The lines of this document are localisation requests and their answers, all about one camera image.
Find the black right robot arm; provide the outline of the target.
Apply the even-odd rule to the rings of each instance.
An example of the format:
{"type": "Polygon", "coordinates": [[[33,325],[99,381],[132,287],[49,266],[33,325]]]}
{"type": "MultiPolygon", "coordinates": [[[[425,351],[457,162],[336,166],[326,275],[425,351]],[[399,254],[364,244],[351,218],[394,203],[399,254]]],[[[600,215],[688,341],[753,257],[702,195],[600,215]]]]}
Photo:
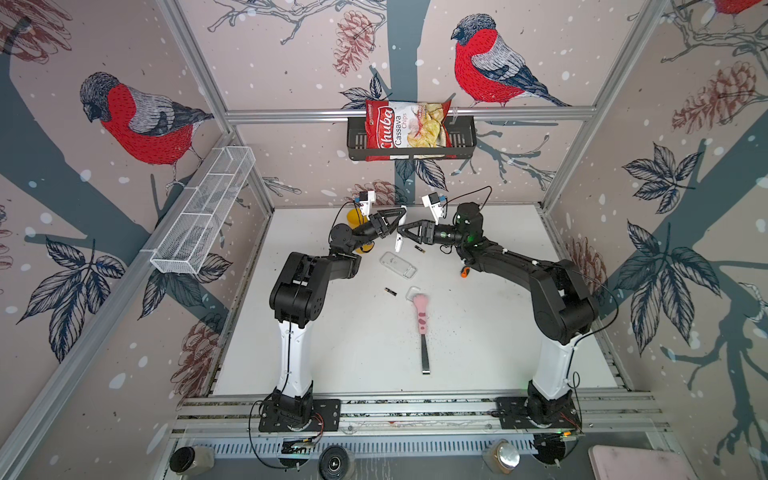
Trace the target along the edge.
{"type": "Polygon", "coordinates": [[[512,252],[488,239],[483,223],[481,206],[466,202],[459,204],[447,225],[418,220],[399,226],[397,232],[418,244],[449,246],[466,271],[496,275],[529,291],[533,318],[545,340],[528,383],[526,409],[533,424],[549,426],[573,406],[573,356],[599,316],[598,303],[573,262],[512,252]]]}

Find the white remote control with buttons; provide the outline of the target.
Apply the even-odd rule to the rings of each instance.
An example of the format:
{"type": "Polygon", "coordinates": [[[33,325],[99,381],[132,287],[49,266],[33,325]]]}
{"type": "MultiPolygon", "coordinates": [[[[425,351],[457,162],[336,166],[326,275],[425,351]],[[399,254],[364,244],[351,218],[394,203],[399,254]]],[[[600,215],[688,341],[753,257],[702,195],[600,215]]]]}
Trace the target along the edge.
{"type": "Polygon", "coordinates": [[[401,251],[401,249],[402,249],[403,236],[400,233],[400,227],[403,226],[406,223],[406,220],[407,220],[407,207],[406,206],[402,206],[401,210],[402,210],[402,212],[401,212],[401,214],[400,214],[400,216],[398,218],[398,226],[397,226],[397,229],[395,231],[395,245],[394,245],[394,252],[395,253],[399,253],[401,251]]]}

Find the white battery cover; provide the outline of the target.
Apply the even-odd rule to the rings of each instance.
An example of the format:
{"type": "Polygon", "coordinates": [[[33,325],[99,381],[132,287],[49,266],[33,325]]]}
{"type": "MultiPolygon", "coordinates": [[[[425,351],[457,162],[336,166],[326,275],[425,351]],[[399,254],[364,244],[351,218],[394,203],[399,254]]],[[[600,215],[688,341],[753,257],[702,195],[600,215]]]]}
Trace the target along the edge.
{"type": "Polygon", "coordinates": [[[411,286],[409,290],[406,293],[406,300],[407,301],[413,301],[413,299],[420,295],[422,293],[422,290],[417,286],[411,286]]]}

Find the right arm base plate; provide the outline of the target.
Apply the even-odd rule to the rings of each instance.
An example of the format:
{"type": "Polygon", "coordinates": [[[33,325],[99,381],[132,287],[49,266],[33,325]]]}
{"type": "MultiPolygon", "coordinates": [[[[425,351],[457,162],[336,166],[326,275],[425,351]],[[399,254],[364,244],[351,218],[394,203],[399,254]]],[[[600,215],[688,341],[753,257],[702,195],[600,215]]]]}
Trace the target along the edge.
{"type": "Polygon", "coordinates": [[[493,415],[502,429],[579,429],[582,425],[579,411],[570,394],[558,400],[539,397],[499,397],[495,400],[493,415]]]}

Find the white AC remote with display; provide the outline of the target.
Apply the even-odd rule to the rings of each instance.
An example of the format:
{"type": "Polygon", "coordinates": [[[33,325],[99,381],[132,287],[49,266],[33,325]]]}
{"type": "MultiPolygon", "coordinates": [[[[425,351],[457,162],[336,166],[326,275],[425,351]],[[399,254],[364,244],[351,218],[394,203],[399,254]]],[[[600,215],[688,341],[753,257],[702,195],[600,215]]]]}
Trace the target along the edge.
{"type": "Polygon", "coordinates": [[[405,279],[411,279],[417,273],[417,268],[412,263],[392,252],[385,252],[380,258],[380,263],[385,268],[405,279]]]}

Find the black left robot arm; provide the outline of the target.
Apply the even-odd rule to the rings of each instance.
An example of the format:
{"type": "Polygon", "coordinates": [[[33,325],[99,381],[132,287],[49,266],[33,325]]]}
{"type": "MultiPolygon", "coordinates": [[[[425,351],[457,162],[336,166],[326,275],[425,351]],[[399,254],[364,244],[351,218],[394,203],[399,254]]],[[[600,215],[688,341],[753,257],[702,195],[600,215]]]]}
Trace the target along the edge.
{"type": "Polygon", "coordinates": [[[362,260],[356,251],[395,233],[406,213],[404,207],[380,210],[355,228],[337,223],[329,231],[326,255],[288,256],[269,297],[280,330],[280,374],[264,401],[261,431],[301,431],[315,420],[309,351],[312,323],[321,314],[328,286],[354,278],[362,260]]]}

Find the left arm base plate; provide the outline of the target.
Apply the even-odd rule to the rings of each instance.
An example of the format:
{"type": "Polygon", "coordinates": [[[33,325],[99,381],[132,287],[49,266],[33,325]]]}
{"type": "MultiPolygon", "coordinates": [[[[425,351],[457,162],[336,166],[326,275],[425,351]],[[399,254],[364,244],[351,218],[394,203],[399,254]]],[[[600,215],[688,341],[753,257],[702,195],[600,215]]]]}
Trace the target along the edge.
{"type": "Polygon", "coordinates": [[[259,414],[258,431],[260,433],[295,433],[317,434],[321,431],[336,432],[339,428],[341,402],[336,399],[312,401],[312,408],[307,420],[290,419],[280,413],[275,402],[266,400],[259,414]]]}

